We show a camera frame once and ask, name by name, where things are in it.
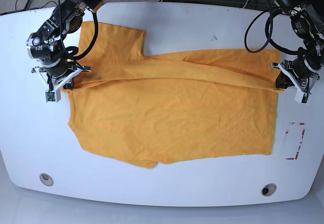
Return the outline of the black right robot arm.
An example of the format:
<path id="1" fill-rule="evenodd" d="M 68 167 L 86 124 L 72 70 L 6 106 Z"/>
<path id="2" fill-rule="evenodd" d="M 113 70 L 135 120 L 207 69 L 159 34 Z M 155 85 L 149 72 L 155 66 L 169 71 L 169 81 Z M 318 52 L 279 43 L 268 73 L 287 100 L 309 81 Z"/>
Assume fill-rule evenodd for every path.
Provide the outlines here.
<path id="1" fill-rule="evenodd" d="M 45 85 L 47 102 L 58 102 L 61 89 L 73 89 L 73 79 L 82 72 L 90 72 L 90 66 L 84 66 L 79 60 L 93 48 L 99 33 L 97 10 L 110 0 L 65 0 L 59 2 L 37 32 L 32 33 L 26 47 L 29 56 L 40 62 L 32 68 Z M 83 22 L 85 10 L 93 15 L 94 36 L 82 53 L 78 47 L 66 47 L 63 43 L 68 34 L 76 32 Z"/>

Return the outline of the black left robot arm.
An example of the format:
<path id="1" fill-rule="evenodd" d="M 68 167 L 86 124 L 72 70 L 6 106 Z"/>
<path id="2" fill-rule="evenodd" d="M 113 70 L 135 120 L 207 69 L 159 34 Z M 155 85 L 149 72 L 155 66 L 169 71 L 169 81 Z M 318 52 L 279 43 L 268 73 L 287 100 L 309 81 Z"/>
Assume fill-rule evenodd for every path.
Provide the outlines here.
<path id="1" fill-rule="evenodd" d="M 303 40 L 304 48 L 295 51 L 279 46 L 273 40 L 270 44 L 295 59 L 272 63 L 280 73 L 275 86 L 280 89 L 295 87 L 295 100 L 307 104 L 311 98 L 311 89 L 319 80 L 319 71 L 323 67 L 323 0 L 274 0 L 277 8 L 272 16 L 289 15 L 291 26 L 297 37 Z"/>

